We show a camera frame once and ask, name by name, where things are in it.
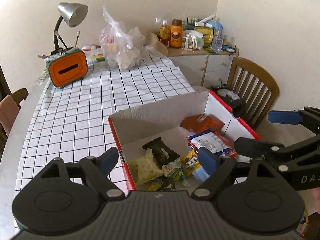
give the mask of wooden chair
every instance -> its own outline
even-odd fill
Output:
[[[232,60],[227,89],[243,98],[246,122],[259,126],[279,94],[274,78],[259,65],[241,57]]]
[[[0,102],[0,136],[7,141],[12,125],[19,113],[20,102],[26,100],[29,95],[27,89],[22,88],[11,95],[7,95]]]

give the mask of white tablecloth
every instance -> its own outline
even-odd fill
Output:
[[[125,72],[97,63],[82,81],[63,89],[48,81],[23,145],[15,195],[55,157],[77,162],[115,146],[108,123],[112,113],[194,91],[167,57],[149,46],[142,56],[139,68]],[[109,178],[128,192],[120,159]]]

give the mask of round joint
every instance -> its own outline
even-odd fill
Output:
[[[273,150],[274,152],[276,152],[276,151],[279,150],[279,147],[278,147],[278,146],[272,146],[272,147],[271,147],[271,150]]]
[[[280,165],[280,166],[278,167],[278,169],[279,169],[279,171],[286,172],[286,171],[288,170],[288,166],[282,164],[282,165]]]
[[[210,195],[210,191],[205,188],[198,188],[195,190],[195,195],[197,197],[207,197]]]
[[[116,189],[116,188],[114,188],[114,189],[109,189],[109,190],[107,191],[107,196],[108,196],[108,197],[120,197],[121,195],[122,195],[122,191],[119,190],[119,189]]]

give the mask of paintbrush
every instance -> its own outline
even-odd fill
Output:
[[[79,39],[79,36],[80,36],[80,31],[78,31],[78,34],[77,34],[77,39],[76,39],[76,44],[75,44],[75,47],[77,46],[77,43],[78,43],[78,39]]]
[[[56,35],[59,38],[59,40],[62,42],[62,44],[66,47],[66,49],[68,49],[68,47],[66,46],[63,39],[61,38],[60,34],[57,31],[54,32],[54,35]]]

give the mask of open box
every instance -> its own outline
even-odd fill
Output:
[[[119,111],[109,117],[109,124],[116,142],[122,151],[125,162],[144,156],[146,151],[142,145],[161,136],[162,141],[180,156],[189,153],[186,137],[192,135],[180,123],[187,117],[198,114],[213,115],[225,123],[221,129],[222,135],[231,142],[239,137],[260,140],[260,137],[241,118],[236,119],[227,106],[213,91],[202,93],[188,93],[171,98],[136,106]],[[239,162],[247,162],[250,158],[238,155]],[[147,190],[151,182],[136,186],[138,173],[132,167],[124,166],[124,173],[128,179],[130,190]],[[192,176],[188,177],[189,187],[182,183],[175,183],[177,190],[192,192],[199,186]]]

